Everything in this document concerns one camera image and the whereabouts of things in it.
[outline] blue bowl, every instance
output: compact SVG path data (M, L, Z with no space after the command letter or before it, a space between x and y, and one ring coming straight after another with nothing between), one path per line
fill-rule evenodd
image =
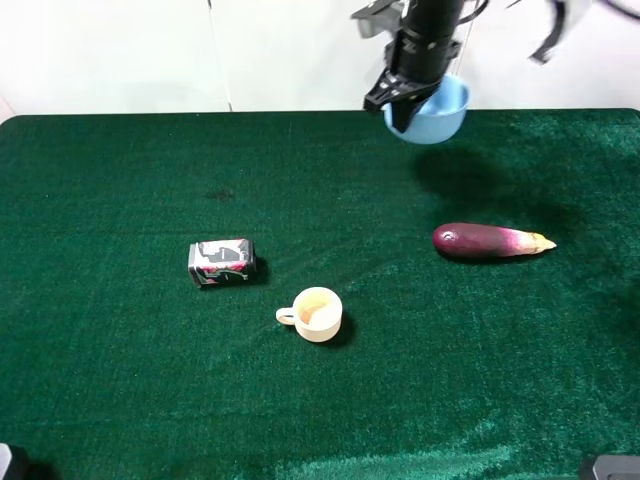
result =
M469 88L458 77L445 75L436 92L416 113L406 132L400 133L391 121L390 104L383 107L384 122L398 138L420 145L449 140L460 129L469 107Z

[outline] table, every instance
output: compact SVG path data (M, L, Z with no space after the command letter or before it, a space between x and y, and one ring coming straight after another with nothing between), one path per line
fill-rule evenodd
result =
M0 127L0 441L51 478L530 479L640 454L640 120L471 111L435 146L363 112ZM454 263L431 233L534 230ZM189 244L247 237L251 285ZM274 312L326 286L328 344Z

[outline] white wall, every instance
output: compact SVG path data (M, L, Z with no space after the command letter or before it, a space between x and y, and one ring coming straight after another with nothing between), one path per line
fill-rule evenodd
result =
M229 101L235 111L361 108L389 41L359 37L349 17L367 0L211 2L2 0L0 121L227 111ZM595 3L540 67L527 57L549 33L548 2L511 2L492 0L457 32L469 42L452 71L473 108L640 109L639 24Z

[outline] cup handle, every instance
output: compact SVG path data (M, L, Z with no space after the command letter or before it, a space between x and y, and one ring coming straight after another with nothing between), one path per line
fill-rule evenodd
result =
M276 312L276 320L280 323L284 323L285 325L295 324L296 322L293 319L293 308L279 308Z

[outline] purple eggplant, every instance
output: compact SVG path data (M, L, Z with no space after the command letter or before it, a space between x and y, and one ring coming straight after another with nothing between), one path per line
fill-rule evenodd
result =
M532 255L556 247L539 233L475 223L441 225L433 245L444 255L467 258Z

